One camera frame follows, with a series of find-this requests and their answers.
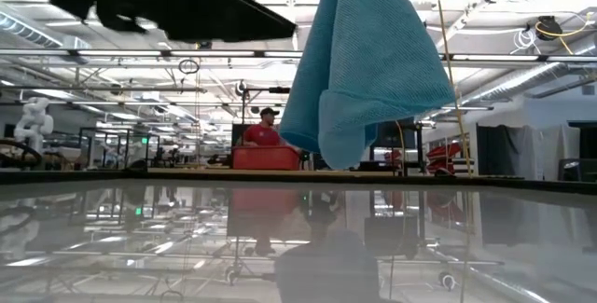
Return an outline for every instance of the blue microfiber cloth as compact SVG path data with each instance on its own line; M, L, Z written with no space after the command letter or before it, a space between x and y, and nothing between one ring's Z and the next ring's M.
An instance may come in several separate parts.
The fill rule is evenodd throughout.
M454 100L409 0L320 0L280 134L346 169L375 141L379 123Z

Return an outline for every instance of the glass surface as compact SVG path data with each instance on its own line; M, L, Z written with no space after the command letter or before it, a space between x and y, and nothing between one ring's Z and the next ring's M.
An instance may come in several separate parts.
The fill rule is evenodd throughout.
M0 302L597 301L590 196L161 180L1 187L19 196L0 201Z

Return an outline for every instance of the metal frame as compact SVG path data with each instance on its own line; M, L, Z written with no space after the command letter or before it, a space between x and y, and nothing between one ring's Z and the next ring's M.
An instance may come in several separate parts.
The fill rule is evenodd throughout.
M131 139L131 136L135 136L135 137L139 137L141 136L142 138L147 139L147 144L146 144L146 157L145 157L145 162L147 164L147 162L149 162L149 141L151 138L153 137L157 137L158 138L158 146L160 146L160 136L158 134L154 134L151 132L138 132L138 131L134 131L131 130L129 128L112 128L112 129L102 129L102 128L97 128L97 127L81 127L78 131L78 145L79 147L82 146L83 143L83 135L84 132L92 132L93 135L95 135L95 133L101 133L104 134L104 140L107 140L107 137L109 134L111 135L116 135L118 137L118 144L117 144L117 152L120 152L120 146L122 144L122 138L125 139L126 141L126 147L124 149L124 167L122 167L123 169L126 169L128 166L128 160L129 160L129 140ZM115 134L112 133L110 131L126 131L126 135L122 135L122 134ZM88 167L91 164L91 147L93 146L93 139L95 137L94 136L89 136L88 137L88 147L87 147L87 165ZM102 168L105 168L105 156L106 156L106 150L104 148L104 152L102 154ZM119 162L116 162L116 169L119 169Z

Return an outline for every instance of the humanoid robot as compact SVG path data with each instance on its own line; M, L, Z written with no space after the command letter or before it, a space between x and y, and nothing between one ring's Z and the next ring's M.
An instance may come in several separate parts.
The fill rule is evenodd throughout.
M44 135L54 131L54 119L46 114L49 105L47 98L30 98L22 108L22 117L15 127L15 140L23 142L28 140L28 145L37 153L42 153Z

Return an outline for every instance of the man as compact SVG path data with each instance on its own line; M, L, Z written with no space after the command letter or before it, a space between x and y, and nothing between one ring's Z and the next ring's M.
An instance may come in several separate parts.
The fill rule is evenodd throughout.
M281 145L282 139L276 130L273 129L273 120L280 112L269 107L261 110L261 122L250 126L244 131L236 145L259 146L259 145Z

